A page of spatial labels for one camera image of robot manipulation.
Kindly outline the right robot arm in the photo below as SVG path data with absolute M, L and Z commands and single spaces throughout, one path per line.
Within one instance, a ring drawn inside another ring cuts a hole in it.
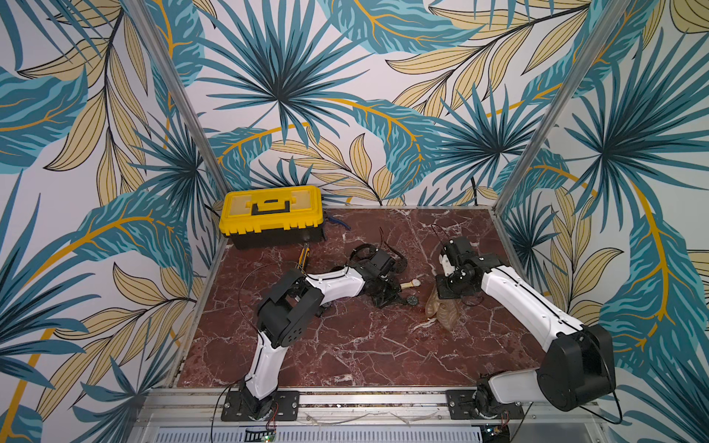
M 600 325 L 587 326 L 557 308 L 494 254 L 479 254 L 464 237 L 443 244 L 443 272 L 437 293 L 455 300 L 484 293 L 490 296 L 537 340 L 545 356 L 540 367 L 501 372 L 480 378 L 473 410 L 497 418 L 520 403 L 546 402 L 569 412 L 617 387 L 613 341 Z

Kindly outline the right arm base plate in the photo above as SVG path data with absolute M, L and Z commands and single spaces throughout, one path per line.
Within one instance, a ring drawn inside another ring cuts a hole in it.
M 452 420 L 522 419 L 520 404 L 499 403 L 484 389 L 448 389 L 446 404 Z

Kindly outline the cream strap watch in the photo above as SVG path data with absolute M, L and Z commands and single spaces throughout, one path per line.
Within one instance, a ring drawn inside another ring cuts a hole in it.
M 421 286 L 421 282 L 420 282 L 420 280 L 417 280 L 417 279 L 413 279 L 410 282 L 403 282 L 402 284 L 400 284 L 400 288 L 402 290 L 410 289 L 410 288 L 417 288 L 419 286 Z

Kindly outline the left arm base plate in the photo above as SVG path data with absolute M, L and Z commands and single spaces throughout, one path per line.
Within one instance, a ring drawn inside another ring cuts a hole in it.
M 295 422 L 300 404 L 299 391 L 275 391 L 257 400 L 247 389 L 229 391 L 221 412 L 223 422 Z

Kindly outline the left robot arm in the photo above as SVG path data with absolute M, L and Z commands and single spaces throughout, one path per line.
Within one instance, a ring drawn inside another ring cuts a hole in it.
M 290 269 L 258 305 L 257 348 L 244 379 L 247 398 L 258 405 L 273 398 L 288 348 L 326 306 L 360 295 L 370 296 L 377 308 L 405 303 L 397 277 L 407 266 L 402 254 L 364 244 L 338 269 L 321 274 Z

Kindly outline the black looped watch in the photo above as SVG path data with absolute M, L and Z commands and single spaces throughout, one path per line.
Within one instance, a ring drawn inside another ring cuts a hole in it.
M 384 242 L 384 247 L 388 257 L 384 267 L 385 272 L 394 274 L 404 273 L 408 267 L 408 259 L 389 243 Z

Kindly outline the beige striped cloth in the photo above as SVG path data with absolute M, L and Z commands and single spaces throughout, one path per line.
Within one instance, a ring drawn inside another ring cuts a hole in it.
M 455 299 L 439 299 L 434 293 L 426 303 L 426 315 L 435 319 L 445 330 L 452 332 L 461 319 L 461 310 Z

